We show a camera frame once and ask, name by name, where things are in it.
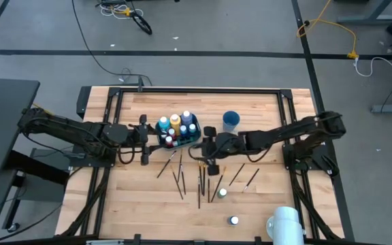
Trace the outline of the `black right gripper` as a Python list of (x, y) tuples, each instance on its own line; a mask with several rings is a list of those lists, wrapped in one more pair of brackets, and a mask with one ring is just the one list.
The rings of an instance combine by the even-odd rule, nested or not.
[[(203, 133), (205, 138), (203, 139), (204, 147), (203, 147), (203, 157), (204, 163), (209, 163), (213, 161), (216, 156), (216, 143), (213, 137), (216, 137), (217, 131), (215, 127), (204, 127)], [(208, 165), (208, 175), (216, 176), (219, 174), (219, 166), (217, 164), (209, 164)]]

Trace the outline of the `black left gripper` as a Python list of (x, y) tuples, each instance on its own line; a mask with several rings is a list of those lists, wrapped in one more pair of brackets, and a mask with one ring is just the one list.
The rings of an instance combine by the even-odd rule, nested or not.
[(133, 132), (131, 133), (132, 140), (137, 147), (141, 148), (141, 165), (148, 164), (148, 148), (150, 152), (154, 152), (165, 147), (164, 145), (146, 146), (146, 143), (148, 142), (148, 133), (157, 134), (156, 129), (152, 127), (151, 124), (147, 125), (146, 122), (147, 115), (142, 114), (139, 118), (139, 125), (130, 125), (130, 127), (133, 128)]

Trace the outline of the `grey-blue plastic caddy tray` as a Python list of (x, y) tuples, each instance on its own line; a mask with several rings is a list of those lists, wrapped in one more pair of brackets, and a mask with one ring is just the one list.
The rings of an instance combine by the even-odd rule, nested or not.
[(194, 135), (190, 134), (189, 130), (188, 130), (188, 126), (186, 126), (187, 131), (188, 131), (187, 135), (185, 135), (185, 136), (177, 135), (176, 139), (174, 139), (174, 141), (173, 141), (174, 146), (171, 148), (168, 148), (165, 145), (165, 138), (167, 136), (169, 136), (168, 131), (167, 132), (161, 131), (159, 128), (158, 121), (155, 125), (155, 129), (157, 131), (157, 138), (158, 138), (160, 145), (164, 145), (166, 149), (175, 150), (175, 149), (178, 149), (181, 147), (193, 145), (193, 144), (197, 143), (199, 141), (199, 138), (201, 137), (201, 127), (199, 126), (199, 121), (198, 121), (196, 115), (193, 114), (193, 123), (192, 124), (195, 124), (195, 126), (197, 128), (196, 133)]

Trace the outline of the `large yellow paint bottle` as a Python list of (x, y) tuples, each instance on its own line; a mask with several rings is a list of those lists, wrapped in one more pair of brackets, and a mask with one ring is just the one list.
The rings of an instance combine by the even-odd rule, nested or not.
[(180, 135), (181, 117), (177, 114), (172, 114), (169, 118), (170, 127), (175, 130), (176, 135)]

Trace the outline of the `grey-blue plastic cup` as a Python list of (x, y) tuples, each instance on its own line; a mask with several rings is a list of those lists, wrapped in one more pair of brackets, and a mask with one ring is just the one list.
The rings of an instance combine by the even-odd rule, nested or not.
[(235, 111), (227, 111), (223, 114), (223, 130), (233, 131), (240, 123), (240, 115)]

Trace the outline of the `black frame side rail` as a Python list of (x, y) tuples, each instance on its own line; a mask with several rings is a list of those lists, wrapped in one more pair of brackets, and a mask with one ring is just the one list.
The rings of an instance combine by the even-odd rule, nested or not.
[[(87, 109), (88, 99), (91, 94), (91, 86), (83, 86), (78, 95), (76, 104), (76, 113), (79, 117), (84, 118), (85, 110)], [(113, 113), (113, 123), (119, 122), (120, 109), (123, 102), (123, 93), (117, 87), (109, 87), (105, 109), (103, 113), (103, 122), (110, 119), (112, 111), (113, 99), (116, 98), (116, 106)], [(103, 211), (105, 208), (105, 198), (107, 194), (108, 181), (110, 179), (110, 172), (112, 168), (111, 157), (108, 158), (109, 166), (102, 163), (100, 166), (94, 165), (92, 167), (91, 179), (88, 186), (88, 193), (86, 197), (85, 207), (87, 211), (83, 213), (82, 222), (80, 223), (80, 235), (88, 234), (88, 227), (90, 224), (91, 211), (97, 205), (96, 215), (93, 221), (93, 235), (99, 236), (101, 230), (101, 222)]]
[(314, 149), (323, 149), (323, 142), (337, 139), (346, 131), (341, 121), (341, 115), (335, 112), (323, 112), (316, 116), (308, 116), (297, 120), (291, 91), (282, 90), (279, 97), (282, 124), (287, 124), (287, 115), (290, 116), (291, 124), (287, 130), (287, 138), (282, 146), (284, 164), (289, 171), (291, 187), (293, 190), (293, 201), (298, 211), (299, 224), (304, 224), (302, 207), (307, 209), (311, 226), (311, 235), (319, 239), (323, 234), (326, 240), (339, 240), (323, 218), (314, 208), (312, 193), (309, 183), (308, 171), (311, 164), (316, 169), (323, 171), (320, 166), (325, 162), (328, 166), (329, 176), (335, 177), (339, 174), (338, 166), (323, 153), (314, 154)]

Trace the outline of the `black frame beam with lights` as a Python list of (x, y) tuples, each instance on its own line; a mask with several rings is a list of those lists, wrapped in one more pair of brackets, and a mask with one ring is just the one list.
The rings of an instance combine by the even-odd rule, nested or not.
[(282, 94), (289, 99), (293, 98), (291, 89), (256, 89), (256, 88), (190, 88), (190, 87), (110, 87), (128, 93), (229, 93), (229, 94)]

